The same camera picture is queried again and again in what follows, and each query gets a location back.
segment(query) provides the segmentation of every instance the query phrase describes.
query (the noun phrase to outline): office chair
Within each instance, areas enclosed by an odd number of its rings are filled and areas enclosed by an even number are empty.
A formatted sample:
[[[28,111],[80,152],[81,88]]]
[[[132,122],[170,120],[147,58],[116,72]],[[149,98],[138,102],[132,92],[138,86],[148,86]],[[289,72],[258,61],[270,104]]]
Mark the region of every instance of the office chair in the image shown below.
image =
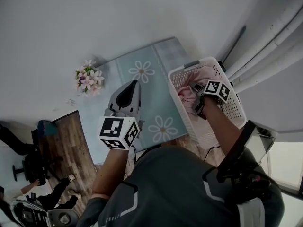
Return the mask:
[[[21,142],[8,128],[0,124],[0,140],[11,147],[18,155],[25,156],[22,161],[23,168],[16,169],[13,166],[14,179],[17,181],[17,174],[24,173],[25,179],[30,183],[35,180],[40,180],[40,185],[45,184],[45,179],[49,179],[48,172],[50,172],[58,181],[60,178],[50,168],[50,164],[56,161],[62,161],[62,157],[55,160],[48,161],[45,156],[41,155],[40,149],[36,145],[24,144]]]

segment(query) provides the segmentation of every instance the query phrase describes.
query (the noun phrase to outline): gray shirt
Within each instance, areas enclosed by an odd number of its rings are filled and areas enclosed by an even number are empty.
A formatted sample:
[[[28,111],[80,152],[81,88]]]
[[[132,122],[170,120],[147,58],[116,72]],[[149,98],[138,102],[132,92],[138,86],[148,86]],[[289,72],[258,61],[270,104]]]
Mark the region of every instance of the gray shirt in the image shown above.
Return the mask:
[[[218,183],[216,169],[207,175],[206,189],[202,175],[210,168],[182,147],[154,149],[138,160],[109,200],[89,200],[77,226],[239,226],[236,210],[206,194],[225,199],[232,190],[229,180]],[[264,174],[261,167],[257,170]],[[277,226],[284,205],[278,186],[272,184],[270,191],[263,202],[265,222]]]

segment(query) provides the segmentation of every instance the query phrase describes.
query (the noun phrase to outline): wooden floor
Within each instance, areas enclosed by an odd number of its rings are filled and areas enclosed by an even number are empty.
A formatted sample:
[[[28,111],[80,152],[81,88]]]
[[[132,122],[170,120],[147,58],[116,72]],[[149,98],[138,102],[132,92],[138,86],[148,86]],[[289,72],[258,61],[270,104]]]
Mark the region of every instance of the wooden floor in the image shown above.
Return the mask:
[[[48,156],[49,160],[55,159],[56,157],[63,158],[63,161],[54,163],[51,166],[59,178],[64,178],[69,174],[76,176],[76,180],[67,187],[59,203],[65,203],[69,199],[67,190],[74,189],[82,194],[82,199],[78,200],[77,205],[73,208],[81,215],[90,197],[93,181],[101,166],[93,165],[78,113],[73,113],[58,120],[56,125],[58,134],[38,139],[38,145],[43,151],[43,154]],[[203,150],[197,146],[189,136],[182,136],[176,140],[164,143],[162,146],[166,145],[185,147],[203,160],[207,153],[207,150]],[[142,153],[143,152],[137,153],[137,159]],[[206,162],[218,166],[223,158],[224,154],[220,148],[212,149],[207,156]],[[134,157],[133,154],[130,153],[125,174],[129,175],[133,168]],[[54,188],[58,184],[58,181],[51,175],[50,177],[50,186]]]
[[[43,155],[49,156],[49,160],[56,157],[63,158],[63,161],[51,165],[59,178],[64,178],[69,174],[75,175],[76,179],[66,188],[59,203],[65,203],[69,199],[67,190],[74,189],[82,195],[82,199],[78,200],[77,205],[73,208],[81,215],[91,194],[92,184],[100,166],[93,165],[78,113],[58,120],[56,125],[58,134],[40,138],[38,144]],[[53,189],[59,182],[51,175],[50,177],[49,183]]]

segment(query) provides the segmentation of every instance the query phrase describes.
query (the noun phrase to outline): flower pattern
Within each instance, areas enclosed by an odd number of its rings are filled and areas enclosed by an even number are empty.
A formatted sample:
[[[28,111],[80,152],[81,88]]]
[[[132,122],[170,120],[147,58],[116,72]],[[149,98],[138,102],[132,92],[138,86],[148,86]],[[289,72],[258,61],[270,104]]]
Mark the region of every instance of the flower pattern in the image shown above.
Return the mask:
[[[81,69],[84,70],[87,67],[92,67],[93,64],[95,64],[96,62],[92,61],[92,60],[85,60],[85,62],[82,64]]]
[[[159,142],[161,139],[163,139],[164,142],[170,141],[169,135],[176,135],[178,133],[176,128],[171,127],[173,124],[172,117],[167,118],[165,122],[163,122],[160,116],[156,116],[155,121],[157,125],[148,126],[149,132],[156,133],[152,138],[154,143]]]
[[[128,70],[128,72],[130,74],[135,74],[133,76],[132,80],[139,80],[141,79],[143,83],[148,83],[148,76],[154,75],[155,71],[152,69],[148,69],[151,66],[151,62],[150,61],[146,61],[143,66],[141,61],[136,61],[135,62],[135,66],[136,68],[130,68]]]

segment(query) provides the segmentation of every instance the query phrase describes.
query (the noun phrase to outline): shoe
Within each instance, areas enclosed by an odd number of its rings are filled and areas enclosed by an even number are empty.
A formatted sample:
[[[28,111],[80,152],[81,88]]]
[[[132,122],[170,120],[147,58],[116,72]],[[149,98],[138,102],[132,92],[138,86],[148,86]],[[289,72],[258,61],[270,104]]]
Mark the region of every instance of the shoe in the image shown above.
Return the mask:
[[[68,191],[68,194],[71,196],[76,196],[78,199],[81,199],[82,198],[82,195],[78,192],[76,192],[75,190],[73,189],[69,189]]]
[[[70,182],[72,182],[73,180],[75,180],[75,175],[70,174],[70,175],[67,176],[67,179],[70,180]]]

